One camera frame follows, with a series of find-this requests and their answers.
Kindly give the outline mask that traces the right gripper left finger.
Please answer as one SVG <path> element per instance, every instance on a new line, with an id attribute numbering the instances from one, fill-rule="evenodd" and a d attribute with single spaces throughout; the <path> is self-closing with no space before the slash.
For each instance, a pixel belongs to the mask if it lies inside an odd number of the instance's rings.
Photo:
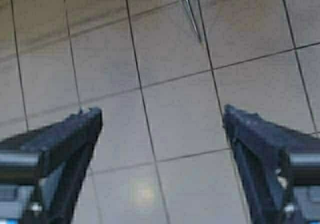
<path id="1" fill-rule="evenodd" d="M 93 107 L 3 139 L 1 223 L 71 223 L 102 127 Z"/>

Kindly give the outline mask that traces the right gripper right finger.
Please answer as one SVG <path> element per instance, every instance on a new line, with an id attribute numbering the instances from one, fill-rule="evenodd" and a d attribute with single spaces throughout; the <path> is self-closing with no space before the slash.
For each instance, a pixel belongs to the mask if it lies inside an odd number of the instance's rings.
<path id="1" fill-rule="evenodd" d="M 230 104 L 223 125 L 252 223 L 319 223 L 320 140 Z"/>

